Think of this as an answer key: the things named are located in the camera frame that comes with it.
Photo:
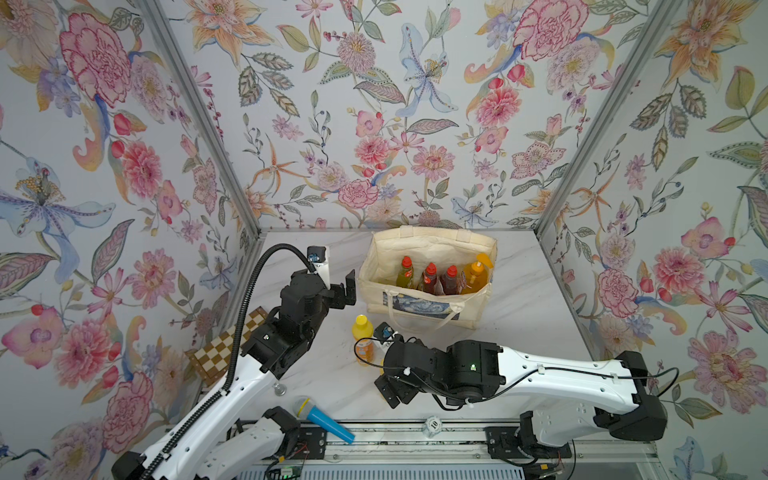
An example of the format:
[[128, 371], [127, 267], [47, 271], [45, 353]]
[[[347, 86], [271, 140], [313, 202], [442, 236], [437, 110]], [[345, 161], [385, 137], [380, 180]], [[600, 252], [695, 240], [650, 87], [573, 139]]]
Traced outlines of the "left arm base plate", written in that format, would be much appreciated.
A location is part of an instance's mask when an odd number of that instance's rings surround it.
[[287, 433], [269, 460], [324, 460], [328, 433], [318, 426], [301, 426]]

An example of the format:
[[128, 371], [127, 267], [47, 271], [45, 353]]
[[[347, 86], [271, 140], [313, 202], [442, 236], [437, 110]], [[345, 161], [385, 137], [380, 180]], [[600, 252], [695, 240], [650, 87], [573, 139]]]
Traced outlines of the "large orange dish soap bottle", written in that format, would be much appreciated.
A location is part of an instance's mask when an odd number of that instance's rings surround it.
[[493, 262], [487, 254], [477, 254], [461, 272], [461, 293], [474, 294], [482, 290], [489, 283], [492, 268]]

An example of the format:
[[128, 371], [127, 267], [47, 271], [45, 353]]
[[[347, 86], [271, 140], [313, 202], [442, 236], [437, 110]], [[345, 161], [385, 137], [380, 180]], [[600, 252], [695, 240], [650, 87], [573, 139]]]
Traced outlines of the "cream canvas shopping bag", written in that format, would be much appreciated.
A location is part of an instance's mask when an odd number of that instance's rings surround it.
[[495, 239], [469, 230], [402, 226], [373, 235], [358, 277], [370, 313], [414, 332], [479, 326], [492, 293]]

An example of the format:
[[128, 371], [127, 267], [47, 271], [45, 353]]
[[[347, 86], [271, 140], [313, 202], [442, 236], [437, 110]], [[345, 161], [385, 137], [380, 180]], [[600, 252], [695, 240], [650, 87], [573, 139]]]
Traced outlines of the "dark red bottle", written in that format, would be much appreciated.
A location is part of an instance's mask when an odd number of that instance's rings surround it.
[[421, 274], [418, 289], [430, 295], [438, 295], [439, 275], [437, 266], [429, 263]]
[[455, 265], [449, 266], [440, 276], [440, 284], [446, 296], [459, 295], [462, 292], [459, 270]]

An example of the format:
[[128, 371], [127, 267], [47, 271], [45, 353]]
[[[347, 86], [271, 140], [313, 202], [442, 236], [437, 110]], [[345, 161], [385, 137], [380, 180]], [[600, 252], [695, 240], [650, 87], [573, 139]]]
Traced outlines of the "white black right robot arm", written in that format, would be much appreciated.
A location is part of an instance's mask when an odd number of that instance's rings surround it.
[[376, 388], [391, 408], [429, 394], [453, 408], [477, 406], [510, 395], [551, 400], [520, 414], [524, 445], [561, 447], [601, 431], [637, 442], [658, 441], [668, 417], [648, 392], [652, 376], [642, 355], [626, 351], [606, 361], [572, 361], [520, 352], [476, 340], [444, 350], [395, 336]]

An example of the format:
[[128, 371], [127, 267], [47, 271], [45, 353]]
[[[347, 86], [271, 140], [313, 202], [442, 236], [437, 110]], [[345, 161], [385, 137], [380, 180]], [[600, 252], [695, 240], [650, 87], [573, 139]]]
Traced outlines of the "green dish soap bottle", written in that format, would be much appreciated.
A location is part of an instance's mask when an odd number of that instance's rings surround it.
[[414, 287], [414, 266], [409, 256], [404, 256], [401, 261], [400, 270], [396, 278], [396, 286], [404, 289]]

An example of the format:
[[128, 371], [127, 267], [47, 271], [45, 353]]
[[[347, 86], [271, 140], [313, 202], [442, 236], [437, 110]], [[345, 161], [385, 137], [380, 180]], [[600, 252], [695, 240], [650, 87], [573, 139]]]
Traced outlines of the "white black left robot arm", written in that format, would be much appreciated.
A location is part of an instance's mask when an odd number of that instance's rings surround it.
[[355, 304], [355, 274], [328, 284], [317, 273], [296, 271], [280, 298], [247, 341], [232, 349], [233, 372], [161, 440], [142, 453], [123, 454], [112, 467], [114, 478], [232, 479], [253, 461], [296, 444], [299, 422], [283, 407], [268, 409], [251, 434], [222, 437], [309, 351], [329, 311]]

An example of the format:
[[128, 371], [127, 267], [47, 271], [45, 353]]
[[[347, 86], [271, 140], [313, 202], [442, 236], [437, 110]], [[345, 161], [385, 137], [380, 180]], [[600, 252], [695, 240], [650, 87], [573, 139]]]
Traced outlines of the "orange bottle yellow cap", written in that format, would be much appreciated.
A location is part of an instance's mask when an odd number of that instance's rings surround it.
[[360, 314], [355, 318], [352, 327], [355, 339], [353, 347], [356, 359], [364, 365], [374, 361], [374, 326], [366, 315]]

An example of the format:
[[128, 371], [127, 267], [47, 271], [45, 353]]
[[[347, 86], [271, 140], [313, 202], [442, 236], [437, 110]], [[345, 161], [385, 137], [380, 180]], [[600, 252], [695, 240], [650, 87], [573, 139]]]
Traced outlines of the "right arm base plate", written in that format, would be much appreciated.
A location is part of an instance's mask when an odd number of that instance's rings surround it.
[[493, 459], [531, 462], [564, 460], [573, 457], [569, 444], [550, 447], [526, 436], [519, 426], [490, 426], [484, 429], [486, 446]]

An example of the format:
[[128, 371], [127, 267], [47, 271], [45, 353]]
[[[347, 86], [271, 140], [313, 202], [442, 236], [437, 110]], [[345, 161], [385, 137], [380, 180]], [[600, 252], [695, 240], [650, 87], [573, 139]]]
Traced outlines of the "dark red bottle front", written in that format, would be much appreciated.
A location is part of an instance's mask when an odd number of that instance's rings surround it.
[[449, 266], [440, 276], [440, 284], [446, 296], [459, 295], [462, 292], [459, 270], [455, 265]]

